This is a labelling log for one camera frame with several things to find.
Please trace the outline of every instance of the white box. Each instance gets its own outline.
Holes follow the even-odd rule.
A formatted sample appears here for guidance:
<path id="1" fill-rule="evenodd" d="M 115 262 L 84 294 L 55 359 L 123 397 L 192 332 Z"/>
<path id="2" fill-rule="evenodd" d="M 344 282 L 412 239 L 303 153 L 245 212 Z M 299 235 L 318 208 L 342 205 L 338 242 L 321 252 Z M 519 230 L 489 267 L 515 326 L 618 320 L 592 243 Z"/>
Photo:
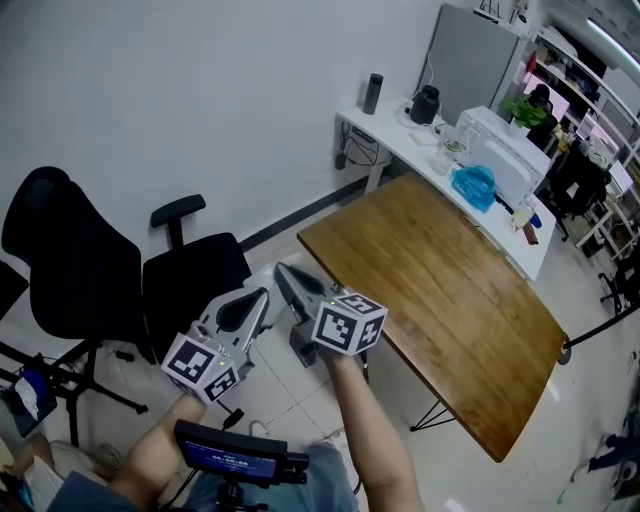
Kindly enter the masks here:
<path id="1" fill-rule="evenodd" d="M 343 354 L 354 355 L 376 344 L 387 308 L 352 293 L 323 301 L 311 339 Z"/>
<path id="2" fill-rule="evenodd" d="M 162 361 L 162 370 L 181 390 L 207 405 L 240 382 L 236 365 L 227 354 L 184 334 L 176 336 Z"/>

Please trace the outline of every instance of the display screen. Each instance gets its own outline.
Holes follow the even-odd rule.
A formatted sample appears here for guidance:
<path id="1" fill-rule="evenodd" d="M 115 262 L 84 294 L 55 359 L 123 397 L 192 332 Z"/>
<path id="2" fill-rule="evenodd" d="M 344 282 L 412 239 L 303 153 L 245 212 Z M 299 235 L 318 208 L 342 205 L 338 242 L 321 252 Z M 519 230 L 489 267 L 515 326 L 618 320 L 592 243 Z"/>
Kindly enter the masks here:
<path id="1" fill-rule="evenodd" d="M 191 441 L 185 443 L 189 465 L 208 468 L 216 472 L 229 472 L 247 475 L 252 478 L 268 480 L 276 471 L 275 459 L 264 459 L 209 446 L 202 446 Z"/>

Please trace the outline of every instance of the black pole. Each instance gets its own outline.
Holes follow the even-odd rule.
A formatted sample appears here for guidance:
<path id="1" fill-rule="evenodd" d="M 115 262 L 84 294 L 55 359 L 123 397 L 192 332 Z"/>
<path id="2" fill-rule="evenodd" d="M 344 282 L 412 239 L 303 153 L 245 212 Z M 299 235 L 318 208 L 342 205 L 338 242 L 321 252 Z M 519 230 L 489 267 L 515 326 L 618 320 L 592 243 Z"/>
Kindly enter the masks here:
<path id="1" fill-rule="evenodd" d="M 18 382 L 20 380 L 20 376 L 17 373 L 11 373 L 4 368 L 0 368 L 0 379 L 13 383 Z"/>
<path id="2" fill-rule="evenodd" d="M 563 348 L 566 349 L 566 348 L 575 347 L 576 345 L 582 343 L 583 341 L 587 341 L 589 338 L 593 338 L 596 334 L 600 334 L 602 331 L 608 329 L 612 325 L 615 325 L 618 322 L 621 322 L 622 320 L 627 318 L 631 313 L 635 313 L 638 309 L 640 309 L 640 301 L 638 301 L 636 304 L 629 306 L 622 313 L 614 316 L 611 320 L 607 320 L 603 324 L 600 324 L 595 329 L 590 330 L 589 332 L 583 334 L 582 336 L 578 336 L 574 340 L 566 342 Z"/>

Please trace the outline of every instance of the human arm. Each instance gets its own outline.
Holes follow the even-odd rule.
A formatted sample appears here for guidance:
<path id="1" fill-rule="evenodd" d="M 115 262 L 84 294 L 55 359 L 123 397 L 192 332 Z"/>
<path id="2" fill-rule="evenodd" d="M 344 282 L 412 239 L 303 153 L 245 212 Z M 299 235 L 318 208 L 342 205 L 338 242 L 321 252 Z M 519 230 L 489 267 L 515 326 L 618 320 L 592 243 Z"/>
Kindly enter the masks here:
<path id="1" fill-rule="evenodd" d="M 109 487 L 127 498 L 138 510 L 151 510 L 173 475 L 178 471 L 182 454 L 173 429 L 178 420 L 198 423 L 205 405 L 183 395 L 133 447 L 124 467 Z"/>
<path id="2" fill-rule="evenodd" d="M 40 458 L 47 466 L 55 471 L 53 455 L 49 441 L 40 433 L 33 434 L 27 439 L 22 450 L 11 466 L 5 466 L 4 470 L 10 475 L 22 480 L 27 470 L 33 466 L 34 458 Z"/>
<path id="3" fill-rule="evenodd" d="M 372 512 L 423 512 L 413 463 L 353 358 L 324 359 L 349 441 L 349 451 Z"/>

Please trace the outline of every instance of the ceiling light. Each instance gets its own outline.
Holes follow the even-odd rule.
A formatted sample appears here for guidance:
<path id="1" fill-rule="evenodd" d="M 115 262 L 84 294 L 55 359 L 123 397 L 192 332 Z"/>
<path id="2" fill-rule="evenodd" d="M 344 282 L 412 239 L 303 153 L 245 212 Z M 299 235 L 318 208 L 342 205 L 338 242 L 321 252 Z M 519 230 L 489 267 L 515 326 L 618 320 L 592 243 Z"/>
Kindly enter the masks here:
<path id="1" fill-rule="evenodd" d="M 640 4 L 638 0 L 633 0 L 636 6 L 640 9 Z M 622 55 L 633 67 L 636 68 L 636 71 L 640 73 L 640 62 L 636 60 L 636 58 L 627 50 L 624 46 L 622 46 L 618 41 L 616 41 L 611 35 L 605 31 L 600 25 L 598 25 L 591 18 L 587 19 L 587 23 L 591 25 L 591 28 L 595 30 L 598 34 L 600 34 L 604 39 L 606 39 L 611 45 L 615 47 L 620 55 Z"/>

